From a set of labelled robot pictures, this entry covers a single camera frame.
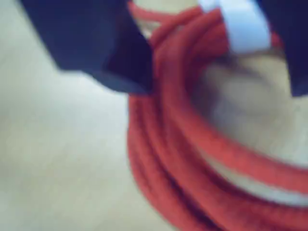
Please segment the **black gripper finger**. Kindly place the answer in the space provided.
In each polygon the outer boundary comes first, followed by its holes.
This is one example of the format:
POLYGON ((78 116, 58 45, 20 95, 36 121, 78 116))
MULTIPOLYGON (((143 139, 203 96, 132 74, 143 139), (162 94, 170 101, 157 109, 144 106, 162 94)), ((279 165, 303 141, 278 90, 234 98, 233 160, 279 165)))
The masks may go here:
POLYGON ((56 65, 124 93, 153 89, 152 49, 126 0, 22 0, 56 65))
POLYGON ((284 45, 291 94, 308 94, 308 0, 258 0, 284 45))

